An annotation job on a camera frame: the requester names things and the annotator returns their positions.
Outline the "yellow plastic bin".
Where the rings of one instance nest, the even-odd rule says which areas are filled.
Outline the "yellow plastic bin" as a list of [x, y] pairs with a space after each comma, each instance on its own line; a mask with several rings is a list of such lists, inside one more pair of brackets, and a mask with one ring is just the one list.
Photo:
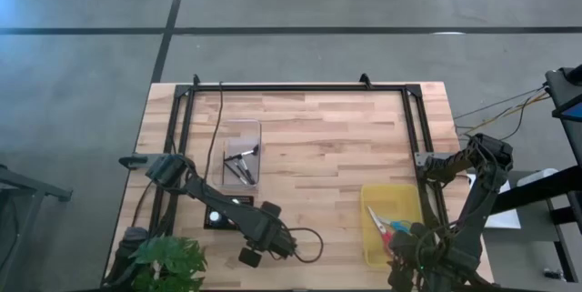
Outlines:
[[[417, 188], [413, 185], [365, 185], [360, 191], [360, 222], [363, 255], [372, 268], [387, 268], [392, 259], [383, 248], [381, 236], [370, 217], [370, 206], [384, 221], [423, 223]], [[392, 234], [396, 231], [386, 226]]]

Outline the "black aluminium table frame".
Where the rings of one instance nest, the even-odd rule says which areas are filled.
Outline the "black aluminium table frame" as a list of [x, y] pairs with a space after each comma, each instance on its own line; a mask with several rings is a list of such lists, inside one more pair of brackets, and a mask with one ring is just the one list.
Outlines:
[[168, 119], [168, 126], [165, 134], [163, 150], [169, 152], [172, 150], [172, 142], [176, 131], [176, 120], [178, 114], [178, 107], [180, 105], [180, 98], [187, 95], [186, 119], [185, 123], [190, 123], [192, 114], [192, 107], [194, 106], [194, 96], [201, 92], [215, 92], [221, 90], [223, 92], [385, 92], [393, 91], [399, 92], [403, 99], [403, 109], [406, 118], [406, 129], [410, 141], [411, 149], [415, 153], [419, 150], [418, 142], [416, 140], [416, 129], [412, 123], [411, 106], [409, 97], [413, 96], [416, 99], [416, 107], [419, 114], [420, 129], [423, 136], [426, 151], [432, 152], [434, 150], [433, 141], [431, 138], [430, 127], [426, 115], [426, 109], [423, 99], [423, 84], [418, 83], [386, 83], [376, 82], [372, 83], [369, 77], [362, 74], [357, 82], [341, 82], [341, 83], [234, 83], [219, 85], [217, 83], [201, 83], [196, 79], [193, 83], [153, 83], [150, 85], [147, 100], [151, 102], [154, 99], [154, 93], [169, 91], [170, 95], [170, 116]]

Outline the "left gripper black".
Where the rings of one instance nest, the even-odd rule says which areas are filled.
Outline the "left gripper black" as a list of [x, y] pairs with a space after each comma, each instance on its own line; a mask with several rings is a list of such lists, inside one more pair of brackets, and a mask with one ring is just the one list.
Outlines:
[[259, 239], [247, 240], [247, 245], [250, 247], [243, 247], [239, 253], [238, 260], [249, 266], [258, 267], [262, 260], [260, 252], [274, 252], [282, 258], [288, 258], [295, 254], [296, 239], [292, 237], [289, 229], [284, 222], [279, 219], [281, 207], [265, 201], [261, 205], [262, 218], [266, 222], [262, 226]]

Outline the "black metal cart frame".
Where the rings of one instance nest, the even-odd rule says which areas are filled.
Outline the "black metal cart frame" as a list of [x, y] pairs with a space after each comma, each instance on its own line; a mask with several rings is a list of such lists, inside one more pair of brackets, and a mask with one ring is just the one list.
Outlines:
[[27, 176], [17, 174], [5, 165], [0, 165], [0, 200], [8, 201], [11, 197], [28, 196], [28, 208], [22, 216], [17, 213], [17, 206], [12, 202], [15, 221], [15, 239], [2, 263], [0, 264], [0, 292], [8, 292], [15, 284], [15, 276], [21, 267], [24, 244], [33, 230], [46, 196], [53, 196], [59, 202], [69, 202], [73, 191], [63, 189]]

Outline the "green artificial plant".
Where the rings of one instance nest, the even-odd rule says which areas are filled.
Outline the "green artificial plant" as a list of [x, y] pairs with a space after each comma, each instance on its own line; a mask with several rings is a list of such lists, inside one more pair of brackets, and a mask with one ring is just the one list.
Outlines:
[[130, 256], [137, 265], [135, 292], [199, 292], [206, 249], [188, 237], [152, 237]]

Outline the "clear plastic container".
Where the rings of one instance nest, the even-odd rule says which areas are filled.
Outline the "clear plastic container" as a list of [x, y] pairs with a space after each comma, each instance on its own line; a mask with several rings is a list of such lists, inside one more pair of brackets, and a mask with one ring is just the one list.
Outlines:
[[[256, 156], [248, 155], [243, 158], [256, 181], [256, 184], [254, 186], [249, 184], [245, 186], [224, 166], [224, 162], [227, 162], [239, 175], [246, 179], [236, 165], [238, 159], [225, 161], [225, 158], [250, 150], [255, 145], [259, 145], [259, 153]], [[260, 181], [261, 152], [262, 126], [258, 120], [226, 120], [219, 127], [215, 148], [211, 157], [209, 172], [210, 183], [214, 186], [230, 190], [258, 188]]]

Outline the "red-handled scissors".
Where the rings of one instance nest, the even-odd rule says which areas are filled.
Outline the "red-handled scissors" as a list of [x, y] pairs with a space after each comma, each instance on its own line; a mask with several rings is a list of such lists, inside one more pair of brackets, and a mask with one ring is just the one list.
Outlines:
[[370, 217], [372, 218], [372, 221], [376, 225], [376, 228], [379, 232], [379, 235], [381, 236], [384, 250], [386, 251], [386, 253], [389, 256], [391, 256], [392, 250], [390, 249], [389, 244], [392, 240], [392, 234], [389, 232], [388, 228], [386, 227], [385, 221], [380, 216], [378, 216], [376, 214], [376, 212], [370, 206], [367, 207], [367, 211], [368, 211]]

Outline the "black-handled paintbrush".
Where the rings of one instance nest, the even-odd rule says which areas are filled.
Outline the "black-handled paintbrush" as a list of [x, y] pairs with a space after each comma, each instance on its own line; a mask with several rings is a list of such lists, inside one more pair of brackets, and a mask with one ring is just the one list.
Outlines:
[[243, 185], [247, 186], [248, 182], [241, 176], [239, 175], [234, 168], [232, 168], [227, 162], [224, 162], [224, 166], [239, 180], [242, 182]]
[[236, 161], [236, 165], [239, 168], [239, 170], [241, 171], [241, 173], [245, 176], [246, 181], [248, 182], [248, 184], [251, 185], [251, 186], [254, 186], [256, 184], [256, 181], [254, 180], [254, 178], [253, 178], [250, 170], [248, 169], [244, 158], [243, 157], [240, 157]]

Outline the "grey plant pot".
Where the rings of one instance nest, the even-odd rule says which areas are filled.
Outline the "grey plant pot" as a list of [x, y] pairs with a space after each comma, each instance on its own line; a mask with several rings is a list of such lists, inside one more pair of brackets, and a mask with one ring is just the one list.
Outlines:
[[110, 272], [112, 285], [130, 283], [143, 265], [138, 264], [132, 255], [149, 238], [149, 232], [142, 227], [128, 227], [118, 244], [115, 261]]

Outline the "black plastic slotted basket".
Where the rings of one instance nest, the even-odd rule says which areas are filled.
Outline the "black plastic slotted basket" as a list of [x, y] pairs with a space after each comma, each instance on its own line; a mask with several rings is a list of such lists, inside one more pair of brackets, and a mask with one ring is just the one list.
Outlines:
[[[254, 197], [253, 196], [235, 196], [235, 195], [227, 195], [234, 203], [236, 204], [244, 204], [247, 206], [254, 205]], [[216, 223], [211, 223], [208, 216], [214, 210], [212, 207], [207, 206], [205, 211], [205, 219], [204, 219], [204, 229], [214, 229], [214, 230], [237, 230], [237, 225], [228, 217], [221, 215], [221, 220]]]

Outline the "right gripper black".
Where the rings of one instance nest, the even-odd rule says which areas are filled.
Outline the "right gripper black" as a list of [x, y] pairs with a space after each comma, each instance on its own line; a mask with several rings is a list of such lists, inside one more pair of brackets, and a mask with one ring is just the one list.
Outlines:
[[[416, 283], [454, 283], [454, 272], [445, 263], [445, 255], [455, 237], [451, 232], [421, 232], [410, 235], [404, 231], [393, 234], [388, 248], [393, 256], [407, 252], [416, 245], [413, 251], [413, 260], [416, 270]], [[414, 273], [405, 269], [392, 269], [387, 283], [393, 292], [411, 292], [414, 286]]]

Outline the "black equipment stand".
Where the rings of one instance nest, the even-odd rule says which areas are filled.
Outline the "black equipment stand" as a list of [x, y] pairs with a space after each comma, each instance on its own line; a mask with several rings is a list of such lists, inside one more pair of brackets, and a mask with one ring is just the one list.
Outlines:
[[563, 278], [567, 282], [577, 282], [578, 276], [561, 227], [575, 223], [582, 234], [582, 65], [548, 71], [546, 80], [547, 91], [555, 105], [552, 116], [561, 122], [577, 163], [525, 186], [516, 183], [515, 187], [499, 195], [492, 213], [495, 215], [544, 201], [547, 212], [543, 218], [556, 230], [554, 247]]

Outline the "blue-handled scissors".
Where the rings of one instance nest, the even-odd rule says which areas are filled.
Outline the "blue-handled scissors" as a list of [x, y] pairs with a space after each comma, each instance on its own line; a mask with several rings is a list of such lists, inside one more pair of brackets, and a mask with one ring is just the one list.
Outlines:
[[394, 231], [402, 231], [402, 232], [405, 232], [407, 234], [410, 232], [411, 223], [408, 221], [386, 220], [384, 222], [384, 224], [387, 225], [388, 227], [390, 227]]

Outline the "white paper sheet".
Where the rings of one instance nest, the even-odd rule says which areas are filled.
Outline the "white paper sheet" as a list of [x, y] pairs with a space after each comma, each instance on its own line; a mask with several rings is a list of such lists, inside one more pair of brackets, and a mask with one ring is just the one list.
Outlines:
[[[474, 184], [477, 179], [475, 174], [467, 174], [470, 187]], [[500, 192], [504, 193], [511, 189], [509, 181], [500, 188]], [[488, 217], [485, 228], [500, 228], [500, 229], [521, 229], [521, 224], [518, 218], [517, 211], [511, 209], [499, 214], [491, 215]]]

